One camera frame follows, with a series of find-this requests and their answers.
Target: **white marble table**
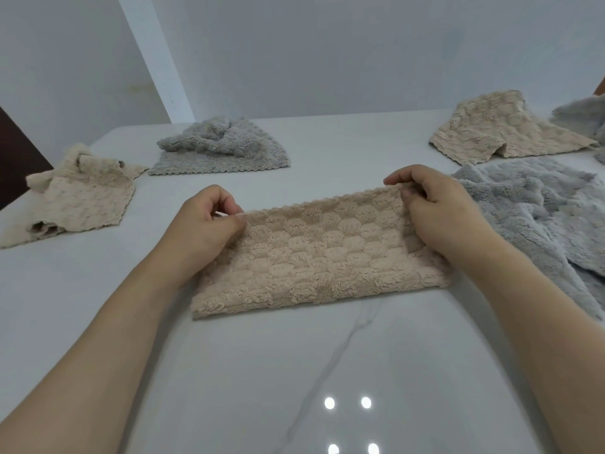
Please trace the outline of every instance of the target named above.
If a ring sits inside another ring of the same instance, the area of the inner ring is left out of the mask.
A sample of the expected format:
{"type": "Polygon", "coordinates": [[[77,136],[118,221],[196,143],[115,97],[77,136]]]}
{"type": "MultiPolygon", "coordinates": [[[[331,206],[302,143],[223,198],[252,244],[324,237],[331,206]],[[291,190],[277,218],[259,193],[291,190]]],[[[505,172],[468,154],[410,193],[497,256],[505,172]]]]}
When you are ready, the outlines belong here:
{"type": "MultiPolygon", "coordinates": [[[[291,168],[136,180],[122,224],[0,251],[0,418],[56,363],[193,193],[212,183],[245,209],[382,184],[398,167],[457,165],[427,144],[450,110],[257,123],[291,168]]],[[[153,165],[186,125],[116,129],[95,154],[153,165]]],[[[559,156],[605,173],[589,153],[559,156]]],[[[26,196],[0,212],[0,226],[26,196]]],[[[193,322],[181,294],[156,348],[128,453],[525,454],[552,449],[491,310],[459,276],[451,289],[193,322]],[[361,397],[372,406],[365,409],[361,397]],[[326,409],[331,397],[335,407],[326,409]]]]}

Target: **left hand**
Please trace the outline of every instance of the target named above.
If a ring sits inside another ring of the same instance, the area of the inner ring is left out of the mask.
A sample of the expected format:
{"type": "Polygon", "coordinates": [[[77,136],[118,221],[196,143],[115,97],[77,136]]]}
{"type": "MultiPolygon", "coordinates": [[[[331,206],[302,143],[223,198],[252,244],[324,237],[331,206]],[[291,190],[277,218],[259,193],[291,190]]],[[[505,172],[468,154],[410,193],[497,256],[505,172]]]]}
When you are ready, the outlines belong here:
{"type": "Polygon", "coordinates": [[[158,282],[179,288],[243,231],[246,219],[238,215],[243,211],[220,186],[202,189],[185,201],[144,263],[158,282]]]}

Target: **forearm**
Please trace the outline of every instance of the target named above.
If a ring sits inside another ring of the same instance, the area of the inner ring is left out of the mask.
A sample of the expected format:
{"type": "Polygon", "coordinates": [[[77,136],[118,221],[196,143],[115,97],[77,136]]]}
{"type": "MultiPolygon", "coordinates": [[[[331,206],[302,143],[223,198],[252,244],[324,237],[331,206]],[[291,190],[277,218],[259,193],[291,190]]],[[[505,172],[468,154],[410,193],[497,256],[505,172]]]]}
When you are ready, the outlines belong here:
{"type": "Polygon", "coordinates": [[[605,447],[605,330],[497,238],[459,266],[492,305],[564,453],[605,447]]]}
{"type": "Polygon", "coordinates": [[[0,425],[0,450],[113,453],[124,431],[158,324],[175,289],[144,261],[0,425]]]}

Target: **beige towel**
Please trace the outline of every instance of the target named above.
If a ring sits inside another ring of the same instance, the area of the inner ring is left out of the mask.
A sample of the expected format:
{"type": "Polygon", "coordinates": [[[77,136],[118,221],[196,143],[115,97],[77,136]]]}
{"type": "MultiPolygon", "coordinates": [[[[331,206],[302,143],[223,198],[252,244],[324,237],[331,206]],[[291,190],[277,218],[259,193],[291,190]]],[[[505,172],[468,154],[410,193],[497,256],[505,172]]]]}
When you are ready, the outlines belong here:
{"type": "Polygon", "coordinates": [[[492,92],[458,104],[430,143],[459,164],[576,151],[597,142],[544,121],[525,108],[519,90],[492,92]]]}
{"type": "Polygon", "coordinates": [[[0,248],[119,224],[134,193],[132,180],[146,170],[75,144],[56,169],[27,176],[30,201],[0,234],[0,248]]]}
{"type": "Polygon", "coordinates": [[[242,239],[202,272],[194,318],[450,282],[449,264],[420,241],[396,186],[247,219],[242,239]]]}

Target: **crumpled towel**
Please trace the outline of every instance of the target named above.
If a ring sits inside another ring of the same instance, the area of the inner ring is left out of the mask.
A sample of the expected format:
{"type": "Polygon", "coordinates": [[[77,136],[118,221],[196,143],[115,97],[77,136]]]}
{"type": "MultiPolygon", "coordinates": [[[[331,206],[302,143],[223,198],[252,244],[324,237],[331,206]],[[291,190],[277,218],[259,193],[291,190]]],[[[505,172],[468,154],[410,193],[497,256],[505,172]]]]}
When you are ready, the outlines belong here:
{"type": "Polygon", "coordinates": [[[590,138],[532,114],[519,90],[492,92],[460,102],[430,143],[461,165],[486,162],[494,154],[537,156],[596,145],[590,138]]]}
{"type": "Polygon", "coordinates": [[[202,271],[193,318],[450,283],[396,186],[246,216],[244,236],[202,271]]]}
{"type": "Polygon", "coordinates": [[[605,185],[550,157],[466,165],[458,179],[489,224],[591,317],[605,308],[605,185]]]}
{"type": "Polygon", "coordinates": [[[27,176],[29,202],[0,234],[0,248],[119,224],[134,194],[133,179],[146,170],[75,144],[56,169],[27,176]]]}
{"type": "Polygon", "coordinates": [[[245,118],[216,117],[157,142],[164,150],[149,175],[245,172],[289,167],[279,142],[245,118]]]}
{"type": "MultiPolygon", "coordinates": [[[[605,146],[605,94],[582,98],[555,108],[550,122],[594,138],[601,146],[605,146]]],[[[605,148],[595,154],[595,159],[605,164],[605,148]]]]}

